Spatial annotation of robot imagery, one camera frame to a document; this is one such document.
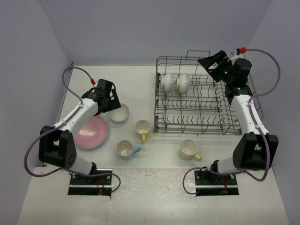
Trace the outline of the white bowl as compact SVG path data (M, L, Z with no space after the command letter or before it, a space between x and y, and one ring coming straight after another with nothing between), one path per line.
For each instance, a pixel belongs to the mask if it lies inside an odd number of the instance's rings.
M180 94L187 94L190 85L190 76L188 74L181 74L176 80L176 90Z
M129 107L126 104L121 103L121 107L115 109L109 113L110 119L115 123L123 123L130 115Z
M175 84L175 75L174 73L167 73L162 77L161 85L163 91L166 93L170 93L174 89Z

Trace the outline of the yellow mug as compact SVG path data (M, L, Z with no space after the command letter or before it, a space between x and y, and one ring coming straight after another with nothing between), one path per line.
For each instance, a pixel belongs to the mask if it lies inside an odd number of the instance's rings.
M147 120L139 120L135 124L135 131L141 137L143 143L146 143L146 137L150 130L151 125Z

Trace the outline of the blue mug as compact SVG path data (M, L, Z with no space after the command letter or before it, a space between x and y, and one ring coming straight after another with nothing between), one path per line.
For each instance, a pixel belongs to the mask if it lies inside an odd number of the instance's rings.
M128 140L122 140L117 144L116 153L124 160L131 159L134 154L141 150L141 146L134 146Z

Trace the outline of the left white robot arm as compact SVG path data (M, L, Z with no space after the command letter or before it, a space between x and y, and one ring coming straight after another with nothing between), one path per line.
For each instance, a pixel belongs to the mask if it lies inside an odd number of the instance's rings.
M64 119L41 129L38 159L78 173L85 183L93 184L98 177L96 164L77 155L74 136L89 119L120 107L113 82L99 79L97 86L85 92L78 106Z

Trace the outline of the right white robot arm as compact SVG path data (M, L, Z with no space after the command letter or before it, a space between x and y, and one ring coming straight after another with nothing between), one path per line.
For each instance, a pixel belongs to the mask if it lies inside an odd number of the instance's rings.
M209 179L214 184L220 184L226 175L249 173L251 170L263 171L261 178L254 179L265 180L279 144L278 137L267 130L255 109L254 99L258 95L248 86L252 64L243 56L247 51L247 48L238 48L236 54L229 58L221 50L198 60L215 82L225 83L225 97L238 117L243 134L231 157L216 160L211 165Z

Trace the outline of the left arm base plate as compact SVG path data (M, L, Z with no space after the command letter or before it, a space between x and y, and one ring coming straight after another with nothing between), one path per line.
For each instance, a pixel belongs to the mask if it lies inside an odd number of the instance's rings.
M112 192L112 176L83 177L72 174L67 195L109 196Z

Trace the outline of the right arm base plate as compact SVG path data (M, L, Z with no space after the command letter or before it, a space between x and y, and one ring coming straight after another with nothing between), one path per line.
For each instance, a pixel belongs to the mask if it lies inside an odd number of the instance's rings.
M196 170L196 196L239 195L235 175L219 176L206 170Z

